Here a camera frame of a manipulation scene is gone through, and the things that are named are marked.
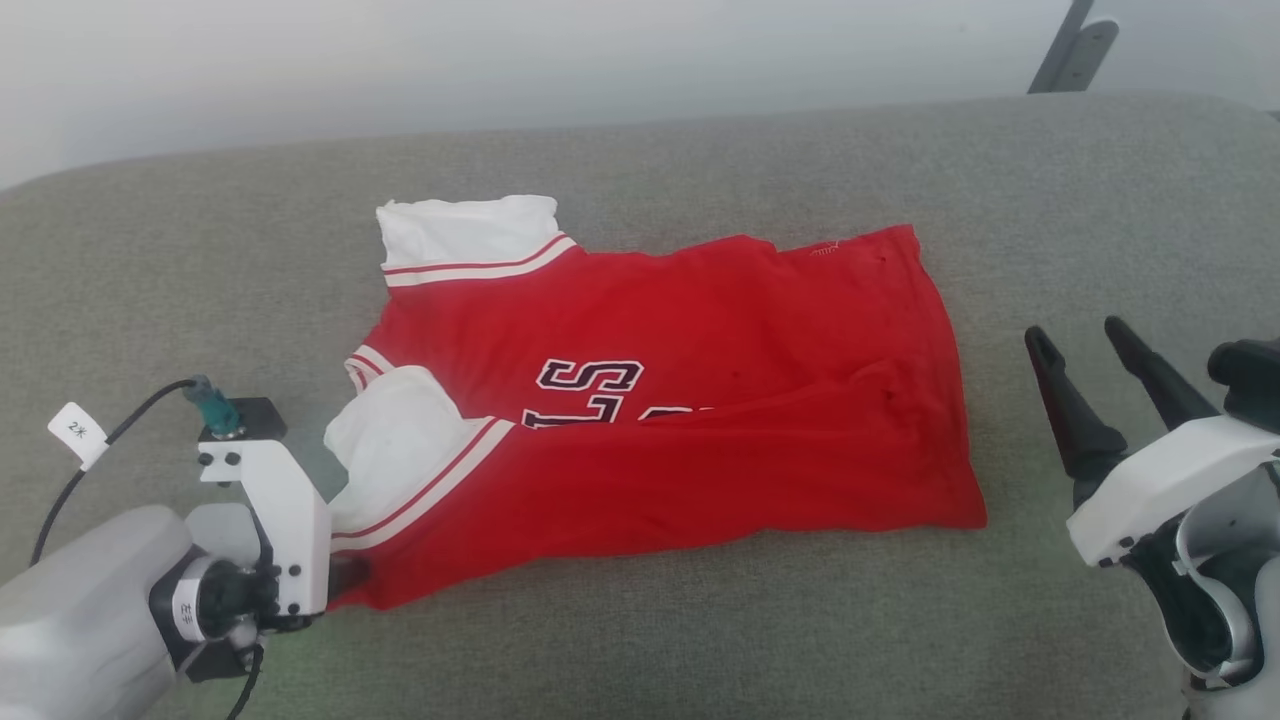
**white wall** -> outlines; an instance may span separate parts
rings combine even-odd
[[[3,0],[0,187],[116,158],[1024,92],[1068,0]]]
[[[1207,92],[1280,110],[1280,0],[1097,0],[1120,36],[1091,91]]]

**jersey number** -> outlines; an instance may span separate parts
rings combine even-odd
[[[644,373],[644,365],[635,360],[596,360],[593,363],[571,363],[550,359],[543,364],[538,374],[538,387],[567,392],[593,391],[586,401],[590,415],[543,415],[525,410],[521,421],[530,428],[552,428],[573,423],[612,423],[622,409],[620,392],[631,392]],[[689,413],[690,407],[650,407],[641,420],[672,413]]]

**couch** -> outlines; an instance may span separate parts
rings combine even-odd
[[[1280,334],[1280,123],[1198,96],[1044,95],[577,129],[443,133],[113,163],[0,193],[0,580],[72,455],[69,400],[111,427],[205,373],[270,396],[321,493],[342,360],[385,297],[374,208],[557,197],[589,250],[735,233],[780,246],[913,223],[955,325],[980,532],[762,533],[540,561],[271,639],[244,717],[1151,719],[1179,664],[1137,577],[1087,568],[1021,333],[1043,324],[1133,445],[1162,432],[1102,333],[1124,316],[1215,401],[1222,341]],[[147,415],[59,518],[238,498],[196,480],[198,421]],[[236,680],[150,717],[223,717]]]

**red jersey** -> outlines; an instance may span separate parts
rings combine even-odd
[[[535,557],[764,528],[977,528],[959,359],[909,227],[594,254],[554,201],[389,205],[390,300],[347,361],[342,602]]]

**red stripe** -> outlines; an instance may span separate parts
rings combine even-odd
[[[376,525],[370,525],[370,527],[365,528],[364,530],[357,530],[355,533],[334,533],[333,537],[335,537],[335,538],[358,538],[358,537],[362,537],[362,536],[367,536],[369,533],[372,533],[374,530],[378,530],[379,528],[385,527],[388,523],[390,523],[396,518],[399,518],[401,515],[403,515],[404,511],[408,510],[410,507],[412,507],[415,502],[417,502],[419,500],[422,500],[422,496],[426,495],[428,491],[430,491],[433,487],[435,487],[436,483],[439,483],[444,478],[444,475],[448,475],[449,470],[453,470],[453,468],[456,468],[458,465],[458,462],[461,462],[462,459],[466,457],[468,452],[471,452],[471,450],[476,446],[476,443],[480,442],[480,438],[483,438],[485,434],[488,434],[489,429],[493,428],[493,425],[497,421],[498,421],[497,418],[490,418],[489,423],[486,423],[485,427],[481,428],[479,433],[476,433],[476,437],[471,438],[471,442],[468,442],[467,446],[462,448],[462,452],[460,452],[452,461],[449,461],[449,464],[445,465],[444,469],[440,470],[440,473],[438,475],[435,475],[435,478],[431,479],[431,482],[426,483],[426,487],[424,487],[422,489],[417,491],[417,495],[415,495],[412,498],[410,498],[408,502],[406,502],[404,505],[401,505],[399,510],[397,510],[396,512],[392,512],[387,518],[383,518],[383,520],[379,521]]]
[[[375,375],[381,375],[383,374],[383,372],[378,368],[378,365],[374,365],[372,363],[370,363],[369,357],[365,357],[364,355],[352,354],[351,359],[352,360],[358,360],[358,361],[364,363],[365,365],[369,365],[369,369],[372,370]]]
[[[548,242],[547,245],[544,245],[541,247],[541,250],[539,250],[538,252],[534,252],[532,255],[530,255],[529,258],[525,258],[524,260],[516,260],[513,263],[449,263],[449,264],[444,264],[444,265],[420,265],[417,268],[394,268],[394,269],[390,269],[390,270],[383,270],[383,274],[385,274],[385,275],[399,275],[399,274],[404,274],[404,273],[426,273],[426,272],[430,272],[430,270],[462,270],[462,269],[471,269],[471,268],[513,268],[516,265],[524,265],[525,263],[532,263],[539,256],[541,256],[544,252],[547,252],[548,250],[550,250],[553,245],[556,245],[557,242],[559,242],[559,241],[562,241],[562,240],[564,240],[567,237],[568,237],[567,234],[561,233],[561,234],[553,237],[550,240],[550,242]]]

